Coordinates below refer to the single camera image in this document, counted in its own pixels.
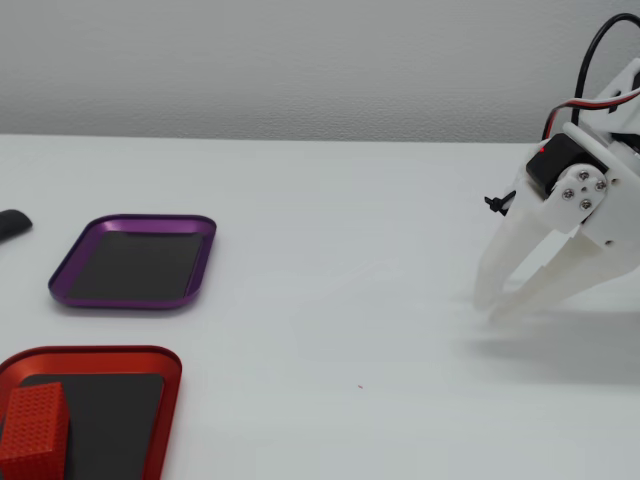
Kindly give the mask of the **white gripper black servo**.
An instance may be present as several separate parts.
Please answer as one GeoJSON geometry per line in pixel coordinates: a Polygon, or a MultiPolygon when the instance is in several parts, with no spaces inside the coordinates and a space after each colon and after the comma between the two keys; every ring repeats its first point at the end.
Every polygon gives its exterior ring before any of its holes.
{"type": "Polygon", "coordinates": [[[518,320],[639,267],[639,159],[567,123],[518,171],[511,203],[484,251],[474,306],[488,309],[506,280],[553,231],[570,238],[490,314],[518,320]]]}

